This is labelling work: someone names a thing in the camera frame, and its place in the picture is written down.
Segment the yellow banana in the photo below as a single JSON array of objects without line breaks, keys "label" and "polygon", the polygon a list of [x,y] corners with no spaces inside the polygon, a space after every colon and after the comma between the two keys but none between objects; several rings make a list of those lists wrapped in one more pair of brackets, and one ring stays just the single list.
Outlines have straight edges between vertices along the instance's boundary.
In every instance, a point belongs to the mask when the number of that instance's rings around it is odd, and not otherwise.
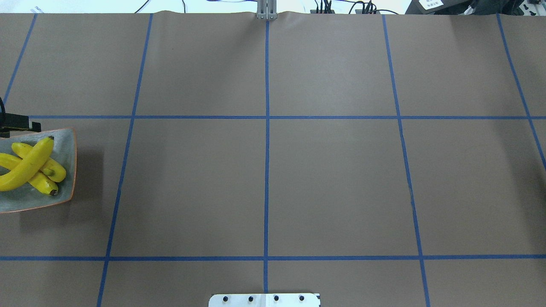
[{"label": "yellow banana", "polygon": [[45,165],[53,151],[54,136],[43,138],[10,172],[1,175],[0,191],[12,191],[25,185]]},{"label": "yellow banana", "polygon": [[[12,171],[16,166],[19,165],[22,159],[15,157],[13,155],[1,153],[0,154],[0,165],[2,168]],[[33,188],[38,190],[42,194],[49,196],[56,196],[58,192],[57,183],[49,179],[41,171],[38,171],[29,181],[27,181]]]},{"label": "yellow banana", "polygon": [[[29,155],[30,151],[33,149],[33,146],[23,142],[14,142],[11,145],[11,148],[17,156],[24,159]],[[60,163],[51,158],[46,161],[40,170],[53,182],[62,182],[67,176],[66,169]]]}]

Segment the grey square plate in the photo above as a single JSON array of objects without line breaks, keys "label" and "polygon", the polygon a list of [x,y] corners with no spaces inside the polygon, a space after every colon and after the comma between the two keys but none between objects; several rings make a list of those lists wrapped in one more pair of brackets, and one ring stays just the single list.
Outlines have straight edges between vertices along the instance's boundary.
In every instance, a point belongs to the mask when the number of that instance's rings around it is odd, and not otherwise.
[{"label": "grey square plate", "polygon": [[15,155],[15,152],[12,151],[12,144],[14,142],[35,145],[39,140],[47,136],[54,137],[51,159],[60,163],[67,171],[66,178],[58,183],[60,190],[56,196],[47,196],[30,184],[25,183],[25,185],[16,190],[1,192],[0,209],[2,214],[45,208],[68,202],[72,199],[77,169],[76,131],[73,128],[42,131],[39,133],[33,132],[10,138],[2,138],[0,142],[1,152]]}]

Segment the black box with label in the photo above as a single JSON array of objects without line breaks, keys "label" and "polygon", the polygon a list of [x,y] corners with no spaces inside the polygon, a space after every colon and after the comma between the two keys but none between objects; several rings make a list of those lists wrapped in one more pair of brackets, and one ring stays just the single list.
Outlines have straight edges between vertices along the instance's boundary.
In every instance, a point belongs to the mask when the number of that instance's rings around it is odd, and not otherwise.
[{"label": "black box with label", "polygon": [[454,10],[455,14],[461,14],[472,3],[472,0],[411,0],[405,15],[431,15],[443,14]]}]

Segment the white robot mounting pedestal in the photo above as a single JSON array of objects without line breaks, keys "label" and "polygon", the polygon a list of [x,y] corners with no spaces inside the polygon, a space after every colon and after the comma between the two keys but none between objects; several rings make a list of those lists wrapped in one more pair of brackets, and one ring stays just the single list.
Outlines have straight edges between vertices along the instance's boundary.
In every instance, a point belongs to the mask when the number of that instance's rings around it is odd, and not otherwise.
[{"label": "white robot mounting pedestal", "polygon": [[213,295],[209,307],[320,307],[315,293],[237,293]]}]

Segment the aluminium frame post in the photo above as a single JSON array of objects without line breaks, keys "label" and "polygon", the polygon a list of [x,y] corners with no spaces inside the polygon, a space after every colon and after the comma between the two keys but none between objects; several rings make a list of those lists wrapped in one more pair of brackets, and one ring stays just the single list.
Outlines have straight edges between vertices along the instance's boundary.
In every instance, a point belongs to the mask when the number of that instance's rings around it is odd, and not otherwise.
[{"label": "aluminium frame post", "polygon": [[256,0],[258,20],[273,21],[277,19],[277,0]]}]

